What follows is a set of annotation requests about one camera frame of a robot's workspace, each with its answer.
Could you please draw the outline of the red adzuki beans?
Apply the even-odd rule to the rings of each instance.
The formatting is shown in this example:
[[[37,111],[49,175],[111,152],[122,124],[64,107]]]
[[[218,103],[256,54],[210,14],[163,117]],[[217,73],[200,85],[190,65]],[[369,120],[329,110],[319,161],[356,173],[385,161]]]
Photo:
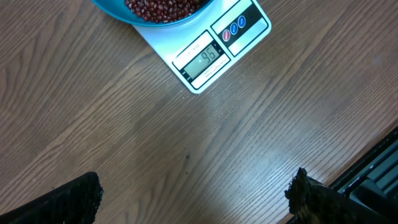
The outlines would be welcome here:
[[[182,20],[202,7],[204,0],[124,0],[125,6],[145,22]]]

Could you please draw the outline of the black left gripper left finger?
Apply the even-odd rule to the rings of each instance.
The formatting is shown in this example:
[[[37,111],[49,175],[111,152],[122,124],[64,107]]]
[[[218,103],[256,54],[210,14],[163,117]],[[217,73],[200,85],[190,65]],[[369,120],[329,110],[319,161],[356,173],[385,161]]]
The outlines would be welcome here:
[[[104,190],[96,172],[87,172],[47,194],[1,215],[5,224],[92,224]]]

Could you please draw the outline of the white digital kitchen scale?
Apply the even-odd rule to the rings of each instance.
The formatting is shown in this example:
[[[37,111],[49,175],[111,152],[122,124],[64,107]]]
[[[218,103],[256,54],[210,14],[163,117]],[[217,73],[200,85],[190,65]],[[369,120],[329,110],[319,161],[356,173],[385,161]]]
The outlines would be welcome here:
[[[217,0],[198,15],[164,27],[135,27],[194,94],[215,80],[271,32],[256,0]]]

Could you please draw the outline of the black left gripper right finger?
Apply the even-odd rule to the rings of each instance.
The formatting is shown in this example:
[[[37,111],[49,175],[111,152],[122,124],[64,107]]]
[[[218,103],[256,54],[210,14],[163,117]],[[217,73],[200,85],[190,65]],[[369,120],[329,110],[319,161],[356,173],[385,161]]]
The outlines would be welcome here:
[[[289,213],[297,223],[372,224],[392,220],[347,198],[307,175],[299,168],[284,191]]]

